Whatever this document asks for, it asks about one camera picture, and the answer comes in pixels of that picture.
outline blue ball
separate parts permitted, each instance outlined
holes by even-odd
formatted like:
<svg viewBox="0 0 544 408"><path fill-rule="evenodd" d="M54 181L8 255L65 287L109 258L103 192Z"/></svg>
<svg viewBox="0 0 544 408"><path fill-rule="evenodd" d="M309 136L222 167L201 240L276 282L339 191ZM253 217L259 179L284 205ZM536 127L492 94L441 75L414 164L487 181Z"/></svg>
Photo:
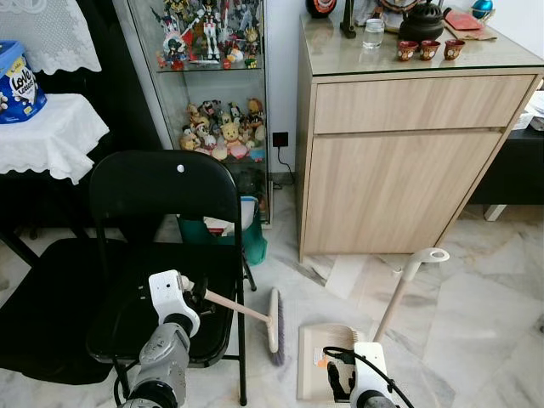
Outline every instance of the blue ball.
<svg viewBox="0 0 544 408"><path fill-rule="evenodd" d="M477 19L482 19L493 9L493 2L491 0L476 0L473 4L473 9L481 10L473 10L473 16Z"/></svg>

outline marble floor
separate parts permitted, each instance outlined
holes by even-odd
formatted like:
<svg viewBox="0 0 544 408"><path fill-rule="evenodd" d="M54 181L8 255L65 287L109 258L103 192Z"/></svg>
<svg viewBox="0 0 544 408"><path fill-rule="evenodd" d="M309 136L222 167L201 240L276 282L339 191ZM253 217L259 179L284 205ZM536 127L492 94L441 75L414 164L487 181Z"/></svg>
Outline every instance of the marble floor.
<svg viewBox="0 0 544 408"><path fill-rule="evenodd" d="M275 192L268 257L253 267L257 292L246 303L266 310L280 288L286 322L286 363L268 360L264 325L247 320L248 406L328 407L297 401L298 328L336 322L371 338L398 276L373 256L309 257L298 262L293 192ZM486 223L471 207L447 235L448 262L423 265L382 341L388 374L416 408L544 406L544 256L541 209ZM161 237L171 239L167 223ZM37 253L63 229L42 231ZM405 257L395 257L401 264ZM0 306L28 268L0 244ZM235 335L230 347L237 343ZM113 373L100 384L73 387L34 381L0 369L0 408L113 408ZM237 364L189 370L188 407L237 407Z"/></svg>

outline chair seat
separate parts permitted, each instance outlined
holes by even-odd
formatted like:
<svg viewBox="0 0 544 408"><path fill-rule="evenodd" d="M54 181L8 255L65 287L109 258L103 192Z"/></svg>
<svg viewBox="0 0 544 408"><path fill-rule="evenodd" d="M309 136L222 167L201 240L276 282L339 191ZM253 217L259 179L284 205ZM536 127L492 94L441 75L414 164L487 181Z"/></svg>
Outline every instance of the chair seat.
<svg viewBox="0 0 544 408"><path fill-rule="evenodd" d="M205 275L211 291L235 300L241 259L234 246L151 243L127 244L127 248L120 266L122 276L88 334L89 353L97 360L111 361L114 352L119 360L139 357L140 350L158 326L149 295L150 275L169 269L180 271L192 281ZM145 299L140 298L142 294L146 295ZM191 366L209 366L223 356L232 315L230 309L217 306L213 314L201 317L200 330L190 339Z"/></svg>
<svg viewBox="0 0 544 408"><path fill-rule="evenodd" d="M0 309L0 366L54 383L103 381L111 365L94 360L85 348L105 300L102 280L96 240L49 246Z"/></svg>

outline glass cup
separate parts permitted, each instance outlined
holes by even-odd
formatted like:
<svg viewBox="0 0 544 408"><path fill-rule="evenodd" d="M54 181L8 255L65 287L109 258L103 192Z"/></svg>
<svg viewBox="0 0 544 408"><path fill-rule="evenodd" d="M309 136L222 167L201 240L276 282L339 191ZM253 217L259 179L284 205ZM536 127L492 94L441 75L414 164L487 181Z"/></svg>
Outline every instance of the glass cup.
<svg viewBox="0 0 544 408"><path fill-rule="evenodd" d="M382 19L368 19L363 34L363 47L367 49L380 48L384 30L385 24Z"/></svg>

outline white lace cloth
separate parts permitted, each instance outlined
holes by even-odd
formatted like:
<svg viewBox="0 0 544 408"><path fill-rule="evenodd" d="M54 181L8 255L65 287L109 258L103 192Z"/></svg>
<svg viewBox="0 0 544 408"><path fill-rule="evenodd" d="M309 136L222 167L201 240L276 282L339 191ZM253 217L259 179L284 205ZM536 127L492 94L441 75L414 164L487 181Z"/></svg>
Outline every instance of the white lace cloth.
<svg viewBox="0 0 544 408"><path fill-rule="evenodd" d="M87 153L110 129L81 95L47 98L28 121L0 125L0 173L49 170L55 179L77 184L94 164Z"/></svg>
<svg viewBox="0 0 544 408"><path fill-rule="evenodd" d="M0 0L0 38L21 41L34 72L101 71L76 0Z"/></svg>

